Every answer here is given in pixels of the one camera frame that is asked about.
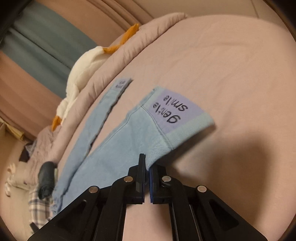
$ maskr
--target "purple label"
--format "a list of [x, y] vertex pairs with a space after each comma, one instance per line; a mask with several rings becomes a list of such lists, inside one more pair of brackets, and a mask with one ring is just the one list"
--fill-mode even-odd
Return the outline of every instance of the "purple label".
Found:
[[130, 83], [130, 81], [131, 79], [119, 79], [114, 83], [114, 85], [112, 86], [112, 89], [120, 91], [126, 88], [126, 86]]
[[149, 106], [148, 112], [166, 134], [204, 111], [186, 97], [165, 89]]

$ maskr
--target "duck plush orange beak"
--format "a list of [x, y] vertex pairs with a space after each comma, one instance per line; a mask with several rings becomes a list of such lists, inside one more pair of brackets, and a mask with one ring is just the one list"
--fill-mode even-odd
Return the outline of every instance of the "duck plush orange beak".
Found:
[[105, 53], [113, 54], [119, 47], [126, 43], [137, 31], [139, 30], [139, 24], [136, 23], [131, 26], [122, 36], [120, 43], [118, 45], [110, 46], [108, 48], [103, 48]]

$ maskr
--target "plaid fabric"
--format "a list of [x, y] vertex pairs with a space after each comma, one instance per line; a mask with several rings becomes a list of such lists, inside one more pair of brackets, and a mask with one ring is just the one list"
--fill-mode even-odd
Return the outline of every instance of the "plaid fabric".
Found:
[[31, 214], [29, 223], [35, 223], [39, 229], [42, 228], [48, 222], [51, 201], [51, 197], [39, 199], [38, 185], [31, 189], [29, 192], [29, 212]]

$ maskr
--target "bed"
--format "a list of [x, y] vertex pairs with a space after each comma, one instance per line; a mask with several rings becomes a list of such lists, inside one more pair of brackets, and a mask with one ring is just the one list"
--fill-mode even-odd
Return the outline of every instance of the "bed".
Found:
[[[154, 87], [167, 88], [198, 104], [215, 121], [214, 130], [171, 155], [168, 174], [185, 185], [207, 186], [269, 241], [277, 241], [296, 213], [295, 65], [291, 34], [262, 20], [189, 18], [184, 13], [155, 19], [93, 75], [65, 119], [49, 159], [58, 160], [63, 175], [87, 118], [115, 80], [133, 81], [91, 152]], [[16, 214], [24, 212], [14, 208]], [[6, 225], [18, 232], [12, 222]], [[13, 234], [18, 240], [28, 238]], [[146, 201], [128, 208], [123, 240], [138, 239], [171, 240], [166, 205]]]

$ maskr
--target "stuffed duck toy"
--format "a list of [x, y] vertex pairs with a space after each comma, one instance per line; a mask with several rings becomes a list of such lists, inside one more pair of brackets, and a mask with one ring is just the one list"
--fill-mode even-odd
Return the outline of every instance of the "stuffed duck toy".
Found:
[[70, 108], [75, 103], [77, 96], [87, 85], [90, 78], [96, 70], [100, 68], [106, 60], [113, 54], [120, 46], [129, 40], [139, 30], [139, 24], [131, 26], [122, 36], [118, 45], [108, 48], [97, 46], [84, 53], [74, 64], [68, 77], [66, 87], [66, 98], [64, 98], [57, 107], [56, 116], [52, 122], [52, 131], [57, 126], [62, 125]]

